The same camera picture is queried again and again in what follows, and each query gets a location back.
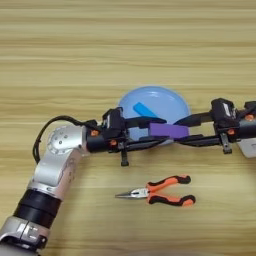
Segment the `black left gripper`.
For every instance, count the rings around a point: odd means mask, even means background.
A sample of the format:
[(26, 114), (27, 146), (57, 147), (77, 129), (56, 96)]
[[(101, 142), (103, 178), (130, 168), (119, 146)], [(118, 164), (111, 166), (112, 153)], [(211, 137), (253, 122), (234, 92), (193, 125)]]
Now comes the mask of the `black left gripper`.
[[(165, 124), (166, 120), (156, 117), (134, 117), (125, 119), (127, 128), (138, 127), (145, 129), (151, 123)], [(106, 128), (95, 124), (86, 125), (86, 147), (90, 153), (109, 152), (121, 154), (121, 166), (129, 165), (127, 148), (128, 149), (149, 149), (165, 142), (167, 136), (147, 136), (141, 137), (138, 141), (129, 140), (129, 132), (126, 129)]]

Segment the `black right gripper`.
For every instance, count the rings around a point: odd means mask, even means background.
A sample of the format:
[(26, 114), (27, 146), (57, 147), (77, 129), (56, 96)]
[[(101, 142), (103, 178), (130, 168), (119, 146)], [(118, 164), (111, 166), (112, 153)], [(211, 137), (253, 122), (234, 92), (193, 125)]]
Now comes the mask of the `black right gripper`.
[(222, 145), (225, 154), (231, 154), (231, 143), (256, 137), (256, 101), (244, 104), (243, 110), (238, 110), (229, 100), (213, 100), (212, 116), (210, 112), (192, 114), (175, 122), (175, 125), (195, 127), (211, 122), (217, 136), (191, 135), (175, 139), (175, 142), (192, 146), (207, 147)]

